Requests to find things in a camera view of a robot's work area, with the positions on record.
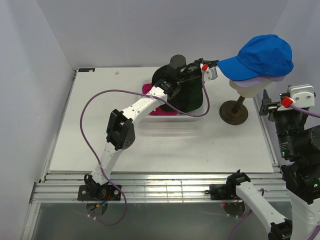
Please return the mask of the purple baseball cap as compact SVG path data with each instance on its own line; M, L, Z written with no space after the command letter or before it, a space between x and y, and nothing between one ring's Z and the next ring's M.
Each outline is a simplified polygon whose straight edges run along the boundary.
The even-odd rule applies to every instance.
M285 79L285 75L283 76L268 76L268 75L262 75L262 76L257 76L251 79L247 80L229 80L229 85L231 87L240 87L240 88L250 88L250 87L256 87L260 84L266 84L269 85L271 83L277 83L281 82Z

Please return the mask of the black baseball cap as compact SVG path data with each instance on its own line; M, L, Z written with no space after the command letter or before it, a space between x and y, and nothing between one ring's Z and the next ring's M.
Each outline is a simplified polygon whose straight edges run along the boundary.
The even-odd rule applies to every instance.
M187 83L182 83L183 75L177 69L164 65L157 69L152 76L151 85L160 87L167 94L167 102L174 108L185 112L189 103Z

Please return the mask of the blue baseball cap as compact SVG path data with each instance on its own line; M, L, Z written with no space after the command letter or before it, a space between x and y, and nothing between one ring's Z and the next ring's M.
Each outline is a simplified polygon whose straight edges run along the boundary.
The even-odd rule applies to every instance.
M292 48L275 34L249 40L236 56L217 62L220 71L235 82L260 76L282 77L294 68Z

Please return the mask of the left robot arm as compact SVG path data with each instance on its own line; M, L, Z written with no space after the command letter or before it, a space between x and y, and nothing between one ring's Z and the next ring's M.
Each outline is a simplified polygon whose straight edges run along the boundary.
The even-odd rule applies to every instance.
M136 139L136 125L156 108L166 105L183 116L196 118L197 114L187 110L193 100L189 85L195 83L196 90L207 99L209 96L205 82L218 77L217 63L217 60L199 58L187 64L183 55L174 55L169 64L154 72L151 89L146 94L138 93L140 99L135 103L122 110L114 109L106 128L104 152L102 156L95 156L97 167L84 176L86 192L95 200L106 196L107 186L112 183L110 175L118 158Z

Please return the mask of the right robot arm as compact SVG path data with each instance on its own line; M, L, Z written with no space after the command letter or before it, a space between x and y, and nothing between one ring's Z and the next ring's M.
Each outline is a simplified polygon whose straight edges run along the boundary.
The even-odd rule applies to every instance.
M274 122L280 155L289 161L281 166L290 197L292 219L286 218L256 190L242 171L229 175L225 184L211 184L205 191L212 200L248 205L263 224L270 240L317 240L320 237L320 128L305 128L308 117L319 114L315 91L309 85L289 86L274 102L266 91L259 109L260 116Z

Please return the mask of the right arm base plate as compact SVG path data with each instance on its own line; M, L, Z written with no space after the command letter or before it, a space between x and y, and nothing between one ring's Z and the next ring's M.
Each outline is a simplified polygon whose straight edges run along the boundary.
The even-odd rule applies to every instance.
M206 195L210 195L211 200L244 200L251 196L250 191L241 183L210 184L205 190Z

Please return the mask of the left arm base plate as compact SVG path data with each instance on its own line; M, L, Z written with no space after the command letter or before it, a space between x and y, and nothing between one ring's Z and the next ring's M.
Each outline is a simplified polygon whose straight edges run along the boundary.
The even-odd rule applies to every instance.
M109 184L103 186L96 193L91 191L86 185L81 185L78 190L77 200L78 201L119 201L121 200L120 191Z

